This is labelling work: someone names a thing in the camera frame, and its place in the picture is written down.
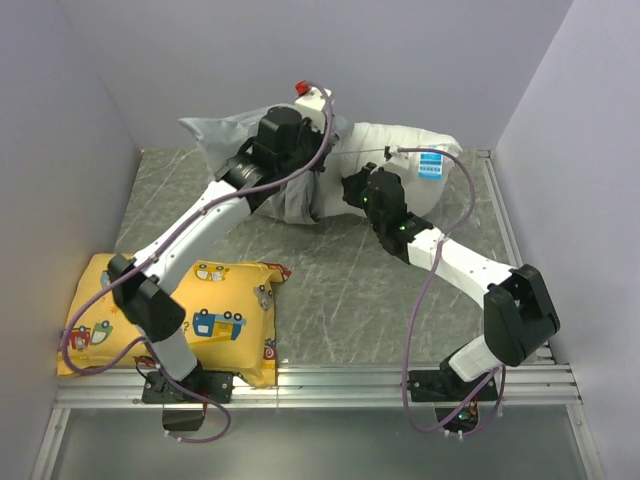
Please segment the white pillow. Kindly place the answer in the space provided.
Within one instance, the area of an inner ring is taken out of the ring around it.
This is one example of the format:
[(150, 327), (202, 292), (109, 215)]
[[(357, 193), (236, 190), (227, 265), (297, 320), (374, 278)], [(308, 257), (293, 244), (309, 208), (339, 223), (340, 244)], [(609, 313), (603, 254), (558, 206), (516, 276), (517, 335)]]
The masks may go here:
[(440, 156), (437, 170), (421, 153), (396, 153), (387, 160), (384, 150), (389, 146), (433, 148), (455, 157), (462, 153), (456, 139), (447, 134), (401, 125), (352, 123), (339, 117), (334, 128), (332, 150), (324, 161), (325, 171), (307, 172), (282, 187), (257, 210), (262, 216), (287, 224), (314, 225), (320, 220), (339, 215), (363, 217), (364, 211), (343, 200), (342, 180), (358, 173), (372, 163), (398, 175), (409, 210), (418, 216), (429, 213), (440, 199), (454, 162)]

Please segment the grey pillowcase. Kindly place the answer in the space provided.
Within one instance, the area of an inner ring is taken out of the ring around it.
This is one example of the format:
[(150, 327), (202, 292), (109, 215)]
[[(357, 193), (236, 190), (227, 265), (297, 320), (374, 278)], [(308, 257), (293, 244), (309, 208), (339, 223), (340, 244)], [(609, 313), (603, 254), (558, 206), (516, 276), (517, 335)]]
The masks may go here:
[[(196, 140), (209, 179), (234, 188), (252, 188), (281, 180), (304, 167), (317, 153), (323, 134), (311, 116), (293, 106), (277, 104), (224, 118), (187, 117), (180, 125)], [(326, 157), (352, 133), (354, 124), (334, 118), (332, 136), (314, 166), (285, 185), (248, 198), (260, 214), (288, 224), (314, 225), (326, 216), (327, 198), (320, 186)]]

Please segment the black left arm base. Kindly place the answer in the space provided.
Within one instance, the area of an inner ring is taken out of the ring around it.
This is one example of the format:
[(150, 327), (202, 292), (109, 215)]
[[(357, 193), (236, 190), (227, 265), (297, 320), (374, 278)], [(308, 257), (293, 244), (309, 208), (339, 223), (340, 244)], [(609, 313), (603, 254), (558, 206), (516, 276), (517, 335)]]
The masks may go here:
[[(145, 405), (160, 405), (163, 407), (161, 420), (165, 432), (169, 435), (196, 433), (203, 426), (209, 400), (217, 404), (227, 404), (231, 400), (233, 388), (233, 374), (223, 371), (197, 371), (196, 379), (178, 383), (182, 388), (189, 390), (187, 394), (171, 384), (167, 378), (156, 368), (150, 356), (138, 356), (134, 358), (135, 368), (145, 383), (142, 391), (141, 402)], [(201, 402), (196, 409), (166, 409), (167, 405), (195, 404), (198, 399), (193, 393), (206, 398), (207, 402)]]

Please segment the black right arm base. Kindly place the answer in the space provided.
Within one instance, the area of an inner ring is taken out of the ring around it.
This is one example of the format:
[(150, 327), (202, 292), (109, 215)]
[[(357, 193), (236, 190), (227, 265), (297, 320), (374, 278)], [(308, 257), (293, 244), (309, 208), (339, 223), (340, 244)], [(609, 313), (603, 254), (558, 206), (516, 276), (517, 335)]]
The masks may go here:
[[(402, 372), (401, 398), (409, 425), (420, 433), (441, 433), (459, 441), (481, 432), (501, 415), (506, 387), (506, 367), (501, 365), (465, 383), (443, 361), (438, 370)], [(436, 422), (421, 423), (411, 412), (411, 403), (453, 403), (436, 407)]]

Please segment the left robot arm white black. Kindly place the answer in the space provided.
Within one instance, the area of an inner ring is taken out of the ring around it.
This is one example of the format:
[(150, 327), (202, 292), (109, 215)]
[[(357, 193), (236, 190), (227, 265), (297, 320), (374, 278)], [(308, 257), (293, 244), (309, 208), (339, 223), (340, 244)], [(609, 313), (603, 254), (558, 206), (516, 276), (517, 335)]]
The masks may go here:
[(109, 261), (114, 302), (144, 335), (166, 378), (166, 390), (177, 401), (199, 395), (203, 368), (186, 340), (186, 313), (173, 292), (215, 240), (281, 186), (324, 161), (333, 120), (329, 100), (269, 108), (255, 134), (222, 161), (200, 199), (178, 221), (132, 258), (116, 255)]

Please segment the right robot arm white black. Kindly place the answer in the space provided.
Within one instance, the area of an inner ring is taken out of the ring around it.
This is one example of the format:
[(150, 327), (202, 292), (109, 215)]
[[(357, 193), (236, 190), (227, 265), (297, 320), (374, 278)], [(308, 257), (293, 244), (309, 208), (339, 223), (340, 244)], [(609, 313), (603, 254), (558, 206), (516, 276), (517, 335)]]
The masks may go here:
[(517, 367), (560, 329), (542, 274), (486, 258), (447, 238), (411, 213), (398, 175), (373, 164), (342, 181), (347, 204), (363, 210), (383, 249), (403, 262), (434, 273), (471, 298), (483, 311), (483, 332), (440, 365), (438, 381), (455, 400), (476, 380), (501, 366)]

